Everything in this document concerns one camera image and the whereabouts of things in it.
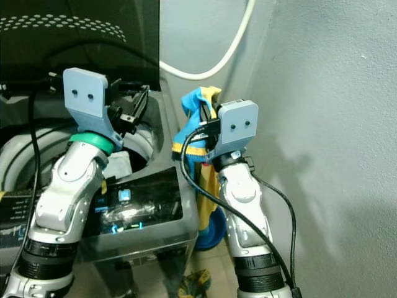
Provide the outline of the blue and yellow garment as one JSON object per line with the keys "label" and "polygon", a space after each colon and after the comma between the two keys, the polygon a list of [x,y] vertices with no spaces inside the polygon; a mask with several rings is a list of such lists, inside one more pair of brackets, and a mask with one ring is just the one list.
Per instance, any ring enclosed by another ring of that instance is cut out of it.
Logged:
{"label": "blue and yellow garment", "polygon": [[[186,96],[181,97],[181,107],[187,116],[187,122],[182,126],[179,133],[172,139],[171,151],[176,161],[181,160],[182,142],[184,142],[189,133],[199,127],[201,118],[201,108],[211,108],[216,103],[216,98],[222,92],[217,87],[200,87]],[[213,165],[206,159],[207,148],[205,141],[195,141],[190,143],[186,149],[186,158],[188,161],[188,173],[193,177],[196,184],[204,188],[210,194],[217,196],[220,184],[218,182],[218,173]],[[197,213],[199,219],[199,230],[206,230],[210,224],[210,216],[216,211],[218,204],[210,201],[206,196],[197,193]]]}

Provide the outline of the grey top-load washing machine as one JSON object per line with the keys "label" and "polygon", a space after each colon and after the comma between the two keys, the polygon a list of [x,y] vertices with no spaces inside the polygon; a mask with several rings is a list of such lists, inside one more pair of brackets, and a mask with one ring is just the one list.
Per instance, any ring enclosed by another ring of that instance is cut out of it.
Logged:
{"label": "grey top-load washing machine", "polygon": [[[195,244],[199,221],[194,197],[171,157],[178,130],[173,105],[150,91],[136,133],[123,136],[109,156],[104,182],[92,199],[77,263],[139,260]],[[28,221],[34,153],[28,125],[2,130],[1,267],[11,270]]]}

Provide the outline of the blue plastic bucket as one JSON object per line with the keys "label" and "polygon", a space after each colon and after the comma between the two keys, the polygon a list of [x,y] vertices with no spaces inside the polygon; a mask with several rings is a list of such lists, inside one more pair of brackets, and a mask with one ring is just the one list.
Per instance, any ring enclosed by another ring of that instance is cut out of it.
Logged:
{"label": "blue plastic bucket", "polygon": [[195,250],[207,251],[214,247],[226,236],[226,216],[221,207],[216,207],[208,217],[208,225],[199,231],[195,242]]}

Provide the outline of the dark washing machine lid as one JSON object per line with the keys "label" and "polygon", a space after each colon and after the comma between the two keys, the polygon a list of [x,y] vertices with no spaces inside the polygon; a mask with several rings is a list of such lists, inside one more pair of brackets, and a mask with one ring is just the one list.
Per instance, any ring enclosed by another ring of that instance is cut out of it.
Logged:
{"label": "dark washing machine lid", "polygon": [[82,68],[161,89],[161,0],[0,0],[0,80]]}

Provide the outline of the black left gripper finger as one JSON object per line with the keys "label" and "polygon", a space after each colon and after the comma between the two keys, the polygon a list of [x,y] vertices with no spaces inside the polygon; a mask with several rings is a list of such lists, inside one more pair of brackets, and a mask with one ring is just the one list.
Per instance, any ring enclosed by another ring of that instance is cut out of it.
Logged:
{"label": "black left gripper finger", "polygon": [[137,122],[142,121],[142,116],[146,112],[150,91],[151,91],[150,86],[142,86],[141,91],[139,91],[137,93],[137,97],[136,97],[136,121]]}

